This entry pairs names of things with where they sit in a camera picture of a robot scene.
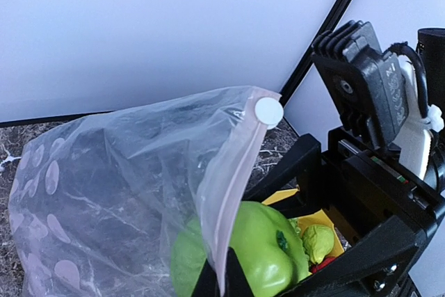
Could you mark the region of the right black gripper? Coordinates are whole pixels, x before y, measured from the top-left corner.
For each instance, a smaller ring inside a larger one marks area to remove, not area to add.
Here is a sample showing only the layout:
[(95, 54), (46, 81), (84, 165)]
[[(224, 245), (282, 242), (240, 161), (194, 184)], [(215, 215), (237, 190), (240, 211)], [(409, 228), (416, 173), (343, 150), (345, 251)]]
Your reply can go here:
[(328, 149), (305, 134), (243, 199), (261, 202), (292, 179), (304, 207), (321, 206), (351, 249), (283, 296), (418, 296), (407, 272), (444, 219), (444, 198), (408, 169), (342, 128)]

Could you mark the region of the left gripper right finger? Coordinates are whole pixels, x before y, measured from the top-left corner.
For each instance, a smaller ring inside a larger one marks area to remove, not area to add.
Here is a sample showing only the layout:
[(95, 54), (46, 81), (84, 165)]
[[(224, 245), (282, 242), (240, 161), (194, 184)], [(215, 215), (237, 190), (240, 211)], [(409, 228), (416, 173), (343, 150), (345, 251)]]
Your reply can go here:
[(252, 290), (233, 248), (228, 248), (224, 297), (253, 297)]

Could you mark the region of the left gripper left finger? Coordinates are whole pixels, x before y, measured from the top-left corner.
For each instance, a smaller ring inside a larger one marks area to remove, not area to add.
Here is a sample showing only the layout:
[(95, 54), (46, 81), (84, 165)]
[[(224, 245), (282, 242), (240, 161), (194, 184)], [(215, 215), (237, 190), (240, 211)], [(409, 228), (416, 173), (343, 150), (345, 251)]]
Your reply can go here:
[(220, 297), (216, 273), (206, 260), (195, 284), (192, 297)]

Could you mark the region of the yellow plastic basket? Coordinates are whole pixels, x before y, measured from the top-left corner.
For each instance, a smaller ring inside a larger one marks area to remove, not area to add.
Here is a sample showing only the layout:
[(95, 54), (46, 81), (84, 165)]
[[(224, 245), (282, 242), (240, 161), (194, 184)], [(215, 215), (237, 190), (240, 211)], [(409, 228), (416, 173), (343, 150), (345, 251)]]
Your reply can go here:
[[(290, 198), (295, 195), (299, 190), (296, 188), (293, 189), (285, 189), (276, 191), (274, 194), (266, 198), (262, 203), (268, 206), (272, 206), (273, 204)], [(328, 226), (334, 232), (334, 246), (332, 251), (329, 253), (328, 257), (339, 257), (344, 253), (343, 246), (341, 245), (341, 241), (337, 235), (337, 232), (334, 228), (334, 223), (328, 218), (323, 210), (319, 210), (313, 214), (300, 216), (296, 219), (296, 224), (300, 228), (300, 234), (303, 234), (304, 231), (313, 224), (321, 224)]]

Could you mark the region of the green toy cabbage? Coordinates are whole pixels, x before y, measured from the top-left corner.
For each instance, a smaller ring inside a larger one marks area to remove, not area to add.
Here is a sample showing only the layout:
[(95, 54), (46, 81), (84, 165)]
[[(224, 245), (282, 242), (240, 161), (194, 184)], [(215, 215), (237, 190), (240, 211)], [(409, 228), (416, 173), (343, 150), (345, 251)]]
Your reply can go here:
[(302, 235), (302, 242), (312, 264), (321, 264), (334, 248), (334, 232), (326, 225), (310, 225)]

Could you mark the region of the clear zip top bag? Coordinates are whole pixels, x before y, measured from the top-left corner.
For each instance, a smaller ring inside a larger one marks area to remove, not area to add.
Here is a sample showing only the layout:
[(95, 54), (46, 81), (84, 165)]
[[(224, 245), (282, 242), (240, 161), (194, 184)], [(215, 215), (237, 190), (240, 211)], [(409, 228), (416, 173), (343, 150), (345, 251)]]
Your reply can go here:
[(220, 88), (89, 115), (28, 142), (8, 213), (24, 296), (171, 296), (171, 250), (196, 218), (225, 285), (229, 237), (280, 96)]

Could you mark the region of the green toy grapes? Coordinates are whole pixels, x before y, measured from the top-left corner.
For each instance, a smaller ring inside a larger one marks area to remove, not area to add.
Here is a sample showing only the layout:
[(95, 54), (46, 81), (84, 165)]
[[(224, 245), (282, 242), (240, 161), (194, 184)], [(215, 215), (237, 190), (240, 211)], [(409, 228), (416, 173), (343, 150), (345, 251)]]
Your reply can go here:
[(300, 228), (298, 218), (290, 218), (289, 222), (290, 222), (291, 226), (293, 227), (293, 229), (295, 230), (296, 234), (298, 236), (301, 236), (302, 230)]

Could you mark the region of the orange toy carrot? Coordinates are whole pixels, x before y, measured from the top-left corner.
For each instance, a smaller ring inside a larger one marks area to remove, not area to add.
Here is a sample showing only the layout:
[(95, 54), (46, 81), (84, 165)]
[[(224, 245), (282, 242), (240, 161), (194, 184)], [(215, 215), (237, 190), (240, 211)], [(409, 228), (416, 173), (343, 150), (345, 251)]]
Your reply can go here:
[(329, 265), (330, 263), (332, 263), (333, 261), (335, 261), (337, 258), (336, 257), (326, 257), (321, 263), (319, 264), (313, 264), (310, 267), (310, 272), (312, 274), (315, 274), (316, 272), (320, 271), (321, 269), (325, 268), (327, 265)]

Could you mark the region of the right black frame post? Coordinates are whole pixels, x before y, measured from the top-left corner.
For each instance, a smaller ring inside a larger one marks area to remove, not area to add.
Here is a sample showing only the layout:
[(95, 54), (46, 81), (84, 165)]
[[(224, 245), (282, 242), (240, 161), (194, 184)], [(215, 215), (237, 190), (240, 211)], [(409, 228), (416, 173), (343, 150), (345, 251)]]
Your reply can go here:
[[(337, 26), (337, 24), (340, 22), (340, 19), (343, 17), (344, 13), (348, 9), (351, 1), (352, 0), (336, 0), (334, 2), (319, 30), (314, 36), (314, 40), (320, 34), (324, 33), (325, 31), (332, 30)], [(289, 100), (292, 98), (293, 94), (298, 89), (299, 85), (302, 83), (302, 80), (306, 77), (308, 71), (310, 70), (310, 67), (312, 66), (311, 45), (312, 44), (309, 43), (307, 50), (302, 55), (302, 58), (296, 65), (295, 70), (292, 72), (291, 76), (280, 91), (280, 103), (283, 107), (285, 107)]]

